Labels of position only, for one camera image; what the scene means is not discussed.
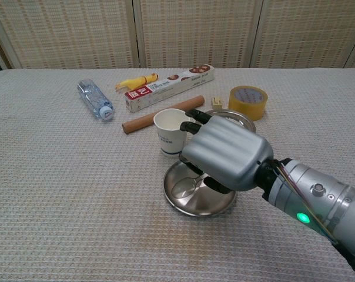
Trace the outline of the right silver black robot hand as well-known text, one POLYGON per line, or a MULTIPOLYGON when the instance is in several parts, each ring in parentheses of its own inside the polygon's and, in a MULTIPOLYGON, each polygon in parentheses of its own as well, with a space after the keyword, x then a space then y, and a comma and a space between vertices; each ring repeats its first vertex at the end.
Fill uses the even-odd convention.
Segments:
POLYGON ((270 143, 221 116, 196 109, 186 111, 185 115, 200 124, 181 123, 181 131, 193 135, 180 154, 181 160, 230 190, 254 189, 257 170, 274 157, 270 143))

